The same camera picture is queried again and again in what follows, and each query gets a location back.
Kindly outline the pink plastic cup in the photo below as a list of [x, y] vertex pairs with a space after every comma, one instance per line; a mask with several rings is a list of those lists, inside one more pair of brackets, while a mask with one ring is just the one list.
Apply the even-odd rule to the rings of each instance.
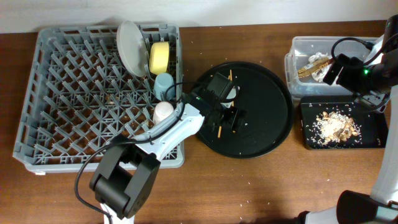
[[153, 122], [155, 125], [159, 124], [165, 118], [174, 112], [174, 107], [166, 101], [158, 103], [154, 109]]

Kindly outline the light blue plastic cup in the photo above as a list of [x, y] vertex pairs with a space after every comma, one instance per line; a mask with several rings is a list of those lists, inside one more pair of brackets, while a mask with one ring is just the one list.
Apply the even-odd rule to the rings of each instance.
[[175, 97], [174, 79], [169, 73], [161, 73], [156, 76], [154, 95], [160, 101], [169, 101]]

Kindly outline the yellow bowl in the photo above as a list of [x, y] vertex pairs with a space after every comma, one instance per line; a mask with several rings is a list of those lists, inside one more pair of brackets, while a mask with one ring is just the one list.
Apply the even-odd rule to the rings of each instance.
[[149, 70], [155, 75], [160, 75], [167, 71], [169, 64], [169, 43], [156, 42], [150, 50]]

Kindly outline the white round plate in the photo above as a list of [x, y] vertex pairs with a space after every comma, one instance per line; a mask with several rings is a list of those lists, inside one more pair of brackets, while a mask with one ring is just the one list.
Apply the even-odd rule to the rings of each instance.
[[146, 76], [145, 66], [149, 64], [147, 47], [138, 26], [124, 21], [117, 30], [116, 43], [121, 61], [126, 70], [136, 77]]

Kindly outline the wooden chopstick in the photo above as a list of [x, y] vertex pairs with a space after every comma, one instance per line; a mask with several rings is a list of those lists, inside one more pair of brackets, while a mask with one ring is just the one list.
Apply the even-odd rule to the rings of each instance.
[[218, 134], [217, 134], [217, 138], [219, 139], [221, 137], [221, 131], [222, 131], [222, 126], [218, 127]]
[[232, 76], [232, 70], [229, 71], [229, 77], [228, 77], [231, 81], [233, 81], [233, 76]]

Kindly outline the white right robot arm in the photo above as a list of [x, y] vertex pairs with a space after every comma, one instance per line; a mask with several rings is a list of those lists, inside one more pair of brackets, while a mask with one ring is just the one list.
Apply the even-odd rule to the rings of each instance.
[[366, 95], [383, 94], [391, 101], [391, 120], [381, 169], [369, 195], [345, 190], [336, 206], [320, 212], [304, 211], [294, 223], [397, 223], [397, 16], [386, 21], [382, 45], [365, 43], [371, 58], [351, 63], [334, 56], [324, 81], [336, 81], [364, 103]]

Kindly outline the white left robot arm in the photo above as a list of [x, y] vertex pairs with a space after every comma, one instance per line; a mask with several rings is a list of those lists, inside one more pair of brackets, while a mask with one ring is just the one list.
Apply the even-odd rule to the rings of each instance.
[[198, 83], [198, 88], [182, 95], [172, 114], [152, 129], [132, 139], [119, 135], [96, 151], [102, 153], [103, 158], [89, 187], [102, 208], [80, 196], [82, 169], [75, 179], [75, 197], [104, 215], [109, 223], [134, 217], [149, 198], [162, 159], [184, 139], [196, 134], [209, 117], [214, 117], [217, 125], [221, 125], [227, 115], [236, 119], [237, 108], [223, 105], [237, 100], [239, 94], [240, 87], [232, 81]]

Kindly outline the grey plastic dishwasher rack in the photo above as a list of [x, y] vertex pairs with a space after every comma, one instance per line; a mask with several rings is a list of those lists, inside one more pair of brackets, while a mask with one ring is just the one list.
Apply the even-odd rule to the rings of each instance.
[[150, 130], [155, 75], [131, 75], [116, 26], [39, 32], [13, 156], [37, 175], [96, 169], [101, 146]]

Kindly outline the crumpled white paper napkin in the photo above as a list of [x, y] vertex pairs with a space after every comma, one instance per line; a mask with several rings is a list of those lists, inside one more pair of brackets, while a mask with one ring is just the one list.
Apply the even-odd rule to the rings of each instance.
[[332, 56], [317, 52], [315, 55], [312, 55], [308, 61], [317, 69], [311, 73], [312, 78], [317, 82], [322, 82], [331, 68], [333, 62]]

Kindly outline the brown printed wrapper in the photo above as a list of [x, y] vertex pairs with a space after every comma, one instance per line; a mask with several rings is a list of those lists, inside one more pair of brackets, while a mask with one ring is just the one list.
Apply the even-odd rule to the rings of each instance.
[[311, 75], [312, 73], [315, 73], [315, 72], [329, 66], [333, 62], [334, 62], [334, 60], [332, 58], [323, 57], [323, 58], [316, 60], [316, 61], [302, 67], [301, 69], [299, 69], [297, 71], [297, 76], [299, 78], [307, 77], [307, 76]]

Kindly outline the clear plastic bin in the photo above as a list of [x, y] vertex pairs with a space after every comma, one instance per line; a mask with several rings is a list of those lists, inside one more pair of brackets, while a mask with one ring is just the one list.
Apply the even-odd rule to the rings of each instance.
[[[314, 80], [312, 76], [300, 78], [297, 75], [297, 70], [308, 65], [308, 59], [312, 55], [318, 52], [330, 55], [333, 44], [339, 39], [336, 36], [297, 36], [293, 38], [290, 52], [285, 55], [284, 59], [287, 86], [293, 98], [351, 94], [350, 91], [335, 83], [328, 85]], [[374, 43], [375, 49], [369, 50], [358, 42], [348, 40], [337, 45], [335, 54], [345, 54], [365, 62], [381, 48], [382, 37], [361, 37], [360, 39]]]

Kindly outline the round black tray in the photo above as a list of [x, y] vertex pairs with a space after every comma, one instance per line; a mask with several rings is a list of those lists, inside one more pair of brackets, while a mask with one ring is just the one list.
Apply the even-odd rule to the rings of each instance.
[[227, 77], [230, 70], [239, 87], [234, 106], [247, 111], [244, 124], [235, 134], [231, 126], [223, 125], [219, 139], [219, 126], [202, 126], [197, 136], [210, 149], [227, 157], [248, 159], [263, 156], [277, 148], [292, 129], [292, 97], [277, 75], [249, 62], [215, 66], [202, 74], [197, 82], [210, 81], [216, 72]]

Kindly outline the black rectangular tray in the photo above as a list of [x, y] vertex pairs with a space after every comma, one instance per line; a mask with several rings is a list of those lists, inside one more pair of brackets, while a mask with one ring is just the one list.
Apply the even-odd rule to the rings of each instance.
[[[348, 148], [384, 148], [386, 146], [388, 127], [384, 114], [375, 112], [363, 112], [351, 96], [304, 96], [299, 104], [301, 112], [301, 124], [304, 138], [309, 136], [305, 125], [315, 120], [315, 116], [322, 111], [330, 112], [339, 109], [343, 114], [350, 115], [357, 125], [361, 125], [360, 143], [349, 140], [345, 145], [320, 149], [348, 149]], [[308, 149], [315, 149], [309, 141], [305, 140]]]

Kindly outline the rice and peanut shell scraps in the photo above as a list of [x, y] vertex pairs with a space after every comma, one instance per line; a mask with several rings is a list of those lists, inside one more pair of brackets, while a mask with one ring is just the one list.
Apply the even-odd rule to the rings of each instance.
[[309, 131], [305, 139], [315, 149], [339, 147], [339, 144], [345, 145], [349, 140], [360, 143], [360, 128], [361, 125], [357, 125], [350, 115], [343, 114], [339, 109], [322, 111], [315, 116], [314, 121], [305, 125], [305, 130]]

